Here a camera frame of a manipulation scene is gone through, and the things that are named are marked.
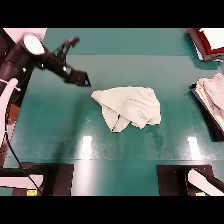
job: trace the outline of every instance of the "crumpled towel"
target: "crumpled towel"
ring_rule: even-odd
[[[201,78],[199,84],[204,88],[206,95],[211,100],[215,113],[224,118],[224,76],[221,73],[211,79]]]
[[[160,103],[151,88],[117,87],[94,91],[91,97],[102,106],[112,132],[121,132],[130,122],[140,129],[161,122]]]

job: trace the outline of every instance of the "green table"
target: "green table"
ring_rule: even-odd
[[[211,164],[224,181],[224,143],[211,141],[189,92],[200,77],[221,72],[221,63],[199,61],[183,28],[49,29],[45,44],[53,50],[74,35],[81,41],[67,61],[88,72],[92,87],[33,72],[11,141],[22,162],[74,163],[72,195],[158,195],[157,164]],[[111,133],[90,95],[120,86],[153,88],[161,124]],[[197,155],[189,137],[197,139]],[[17,167],[11,153],[5,167]]]

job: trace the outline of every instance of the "yellow sticker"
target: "yellow sticker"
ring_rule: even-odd
[[[205,193],[204,192],[198,192],[198,193],[195,193],[196,196],[205,196]]]
[[[27,196],[37,196],[37,190],[27,190]]]

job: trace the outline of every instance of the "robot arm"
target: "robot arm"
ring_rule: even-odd
[[[86,72],[75,70],[66,63],[69,48],[77,42],[79,38],[70,38],[56,51],[50,52],[38,35],[27,33],[7,54],[0,66],[0,145],[5,136],[5,114],[11,96],[35,67],[48,69],[67,83],[91,86]]]

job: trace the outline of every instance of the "table surface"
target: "table surface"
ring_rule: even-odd
[[[222,72],[221,63],[199,61],[184,28],[49,28],[44,42],[53,50],[75,35],[81,41],[67,62],[87,71],[92,87],[33,72],[11,141],[22,162],[74,163],[72,195],[159,195],[158,164],[211,164],[224,181],[224,143],[212,142],[189,92],[199,78]],[[111,133],[90,95],[120,86],[153,88],[161,124]],[[10,152],[5,167],[17,167]],[[0,195],[10,194],[0,189]]]

